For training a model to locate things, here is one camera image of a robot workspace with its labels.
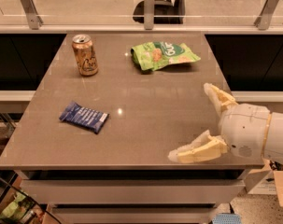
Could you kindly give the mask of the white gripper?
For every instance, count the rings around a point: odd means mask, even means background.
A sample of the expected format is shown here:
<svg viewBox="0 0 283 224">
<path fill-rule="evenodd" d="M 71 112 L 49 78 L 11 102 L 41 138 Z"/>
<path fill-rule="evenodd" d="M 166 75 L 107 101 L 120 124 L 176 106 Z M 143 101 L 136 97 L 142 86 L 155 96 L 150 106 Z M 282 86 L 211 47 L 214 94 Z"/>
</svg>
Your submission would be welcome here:
<svg viewBox="0 0 283 224">
<path fill-rule="evenodd" d="M 259 158 L 270 111 L 265 106 L 238 105 L 231 94 L 211 83 L 204 84 L 204 91 L 217 114 L 221 115 L 221 136 L 212 136 L 206 130 L 190 144 L 170 151 L 168 159 L 187 164 L 211 161 L 227 153 L 229 149 L 237 157 Z"/>
</svg>

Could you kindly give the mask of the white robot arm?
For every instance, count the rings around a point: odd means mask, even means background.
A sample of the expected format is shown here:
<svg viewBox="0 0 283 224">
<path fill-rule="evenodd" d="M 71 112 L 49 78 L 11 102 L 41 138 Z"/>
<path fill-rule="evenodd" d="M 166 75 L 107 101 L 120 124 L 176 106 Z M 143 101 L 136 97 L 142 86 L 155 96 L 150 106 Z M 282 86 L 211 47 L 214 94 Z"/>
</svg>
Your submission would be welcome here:
<svg viewBox="0 0 283 224">
<path fill-rule="evenodd" d="M 204 85 L 204 91 L 219 116 L 219 135 L 204 131 L 191 143 L 170 151 L 170 161 L 211 161 L 230 152 L 235 157 L 265 158 L 283 165 L 283 113 L 239 104 L 231 94 L 210 83 Z"/>
</svg>

